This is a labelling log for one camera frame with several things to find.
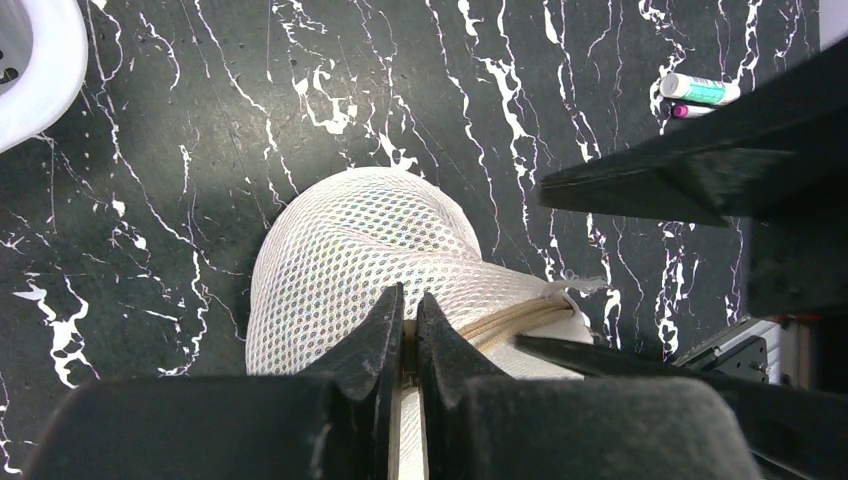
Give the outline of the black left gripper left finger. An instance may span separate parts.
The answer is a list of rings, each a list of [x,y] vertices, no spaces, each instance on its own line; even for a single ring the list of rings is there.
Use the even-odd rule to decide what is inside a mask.
[[[30,479],[394,479],[404,292],[287,376],[98,381],[57,409]]]

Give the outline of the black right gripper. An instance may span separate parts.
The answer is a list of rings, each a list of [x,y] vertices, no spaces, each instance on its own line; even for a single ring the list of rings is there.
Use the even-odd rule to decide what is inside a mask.
[[[721,226],[753,217],[749,312],[847,312],[847,44],[668,135],[546,176],[548,208]],[[518,335],[518,350],[586,376],[686,377],[734,411],[752,454],[794,479],[847,476],[847,399]]]

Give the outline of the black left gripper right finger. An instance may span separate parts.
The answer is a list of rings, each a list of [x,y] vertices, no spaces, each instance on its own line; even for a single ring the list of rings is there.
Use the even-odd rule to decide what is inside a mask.
[[[686,378],[518,380],[417,312],[429,479],[757,479],[729,406]]]

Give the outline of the white mesh laundry bag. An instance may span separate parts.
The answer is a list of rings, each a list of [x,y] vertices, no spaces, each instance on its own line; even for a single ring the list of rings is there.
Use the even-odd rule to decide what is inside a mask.
[[[573,293],[605,283],[570,273],[545,280],[487,262],[463,209],[433,184],[395,168],[343,171],[297,196],[261,245],[251,283],[247,373],[304,371],[395,285],[404,290],[406,318],[432,296],[458,336],[505,374],[573,380],[574,371],[519,351],[514,339],[591,344]]]

